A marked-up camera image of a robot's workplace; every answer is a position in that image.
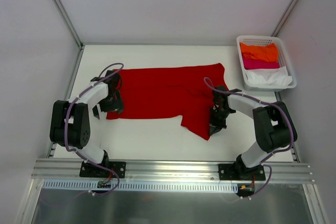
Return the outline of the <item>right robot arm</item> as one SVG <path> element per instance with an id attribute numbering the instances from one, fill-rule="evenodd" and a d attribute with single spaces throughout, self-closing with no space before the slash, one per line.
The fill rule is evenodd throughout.
<path id="1" fill-rule="evenodd" d="M 224 86 L 212 88 L 214 106 L 210 109 L 209 136 L 227 128 L 226 119 L 237 111 L 250 117 L 254 123 L 255 142 L 236 161 L 224 169 L 222 175 L 251 179 L 261 164 L 273 154 L 290 150 L 297 140 L 297 131 L 287 106 L 277 101 L 268 103 Z"/>

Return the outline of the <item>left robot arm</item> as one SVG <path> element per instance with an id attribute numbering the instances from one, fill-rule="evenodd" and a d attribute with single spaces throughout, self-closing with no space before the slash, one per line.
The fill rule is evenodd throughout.
<path id="1" fill-rule="evenodd" d="M 80 177 L 125 177 L 126 163 L 110 161 L 107 151 L 93 142 L 90 127 L 91 117 L 101 120 L 108 112 L 120 114 L 124 110 L 121 87 L 121 76 L 109 70 L 105 76 L 91 79 L 77 97 L 57 100 L 53 105 L 50 140 L 82 158 Z"/>

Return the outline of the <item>red t-shirt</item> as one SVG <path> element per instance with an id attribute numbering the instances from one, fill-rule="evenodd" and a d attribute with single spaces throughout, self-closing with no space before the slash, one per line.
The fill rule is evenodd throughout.
<path id="1" fill-rule="evenodd" d="M 181 116 L 181 126 L 204 140 L 209 140 L 212 90 L 225 86 L 225 68 L 221 63 L 177 68 L 123 69 L 121 98 L 124 110 L 109 112 L 108 120 L 166 119 Z"/>

